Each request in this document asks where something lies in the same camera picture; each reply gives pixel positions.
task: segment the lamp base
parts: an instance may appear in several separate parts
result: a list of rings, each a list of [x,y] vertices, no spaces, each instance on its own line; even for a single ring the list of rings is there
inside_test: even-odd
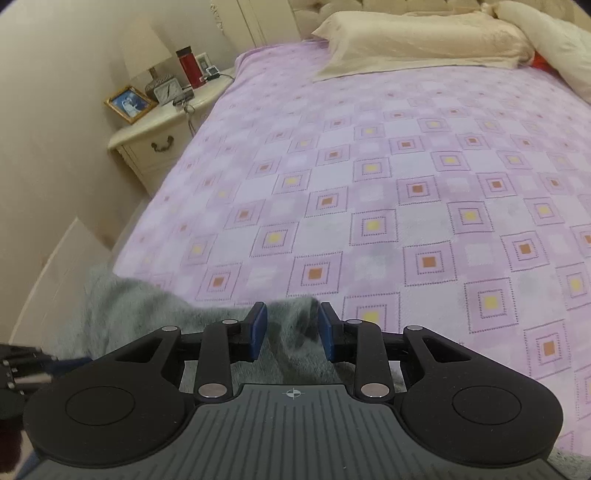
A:
[[[157,79],[153,79],[149,84],[147,84],[145,91],[146,91],[146,95],[148,96],[148,98],[150,98],[154,102],[157,102],[158,99],[154,95],[154,89],[158,85],[162,85],[164,82],[167,82],[172,78],[173,78],[173,76],[171,74],[166,73],[166,74],[162,75],[161,77],[158,77]]]

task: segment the purple blanket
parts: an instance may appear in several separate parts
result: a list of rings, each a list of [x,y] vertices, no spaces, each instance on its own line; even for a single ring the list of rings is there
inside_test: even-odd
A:
[[[260,48],[116,263],[195,306],[314,295],[529,375],[591,453],[591,109],[539,70],[313,83],[325,43]]]

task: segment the red cloth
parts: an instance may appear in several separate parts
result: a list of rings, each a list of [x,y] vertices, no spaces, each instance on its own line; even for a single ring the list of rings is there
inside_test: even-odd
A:
[[[535,69],[543,70],[545,72],[551,73],[552,75],[559,76],[558,71],[552,65],[550,65],[550,63],[548,63],[546,59],[538,52],[535,52],[534,61],[531,63],[531,66]]]

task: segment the crosshair symbol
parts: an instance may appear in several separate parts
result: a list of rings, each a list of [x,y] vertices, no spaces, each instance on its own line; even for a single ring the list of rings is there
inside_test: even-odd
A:
[[[300,395],[303,395],[304,393],[299,391],[296,388],[292,388],[291,390],[288,390],[287,392],[285,392],[284,395],[287,395],[288,397],[290,397],[292,400],[295,400],[297,397],[299,397]]]

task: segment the drawer handle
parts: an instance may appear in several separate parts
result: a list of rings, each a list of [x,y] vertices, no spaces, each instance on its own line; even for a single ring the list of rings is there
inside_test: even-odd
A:
[[[152,143],[152,148],[154,149],[154,151],[156,153],[160,153],[160,152],[166,152],[167,150],[170,149],[170,147],[173,146],[174,143],[174,137],[172,135],[169,135],[168,138],[166,139],[166,141],[168,142],[167,145],[165,147],[159,147],[156,143]]]

